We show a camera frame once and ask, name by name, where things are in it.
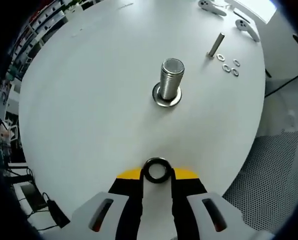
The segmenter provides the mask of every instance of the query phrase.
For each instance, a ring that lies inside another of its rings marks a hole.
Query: metal washer
[[[236,59],[233,59],[233,63],[234,63],[237,67],[241,66],[240,62],[239,62],[238,60],[236,60]]]
[[[152,90],[152,97],[154,99],[154,101],[159,105],[159,106],[162,106],[162,107],[173,107],[175,106],[176,104],[179,103],[179,101],[181,100],[182,98],[182,92],[181,92],[181,89],[180,87],[178,87],[178,90],[177,90],[177,95],[176,97],[171,100],[171,101],[165,101],[163,98],[161,98],[160,96],[160,83],[158,82],[153,90]]]
[[[220,60],[221,62],[225,61],[225,58],[222,54],[217,54],[217,59]]]
[[[223,68],[223,70],[226,71],[227,73],[230,73],[230,72],[231,72],[231,68],[230,68],[228,65],[226,65],[226,64],[223,64],[223,65],[222,65],[222,68]]]
[[[237,71],[235,68],[232,69],[232,74],[236,77],[239,76],[239,71]]]

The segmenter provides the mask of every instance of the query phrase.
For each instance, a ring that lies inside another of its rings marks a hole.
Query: metal bolt
[[[165,59],[161,65],[160,82],[153,88],[154,101],[163,107],[176,105],[182,96],[179,87],[184,73],[183,63],[175,58]]]
[[[213,58],[215,52],[217,51],[217,49],[219,48],[221,42],[223,41],[225,35],[221,32],[219,35],[218,35],[218,38],[215,40],[215,43],[213,44],[211,50],[209,53],[207,53],[207,55],[210,57],[210,58]]]

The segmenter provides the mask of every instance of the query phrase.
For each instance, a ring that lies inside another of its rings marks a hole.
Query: white plastic part
[[[249,25],[249,23],[243,19],[239,19],[235,21],[235,25],[237,26],[237,28],[241,31],[247,31],[251,37],[253,38],[254,41],[256,41],[257,43],[260,41],[259,36],[257,35],[257,33],[253,30],[253,28]]]
[[[198,2],[198,5],[200,8],[202,8],[206,11],[210,11],[214,14],[221,15],[221,16],[227,15],[225,11],[222,11],[222,10],[218,9],[217,7],[215,7],[210,0],[200,0]]]

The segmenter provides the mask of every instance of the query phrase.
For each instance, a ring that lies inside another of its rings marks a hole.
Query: metal base plate
[[[160,83],[158,82],[158,83],[154,86],[154,88],[153,88],[153,90],[152,90],[152,97],[153,97],[154,101],[155,101],[159,106],[162,106],[162,107],[165,107],[165,108],[175,106],[176,104],[179,103],[179,101],[180,101],[181,98],[182,98],[182,92],[181,92],[180,87],[178,87],[176,97],[175,97],[173,100],[171,100],[171,101],[166,101],[166,100],[162,99],[161,96],[160,96],[160,94],[159,94],[159,91],[160,91]]]

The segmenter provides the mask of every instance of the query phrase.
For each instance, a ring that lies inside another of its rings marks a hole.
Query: white table
[[[21,87],[20,134],[41,192],[70,218],[119,173],[158,156],[222,195],[250,151],[264,101],[261,43],[236,19],[194,0],[106,0],[65,24]],[[241,63],[239,77],[206,58],[220,32],[217,53],[230,67]],[[169,109],[151,95],[166,58],[185,65],[182,100]],[[145,182],[139,239],[176,235],[169,184]]]

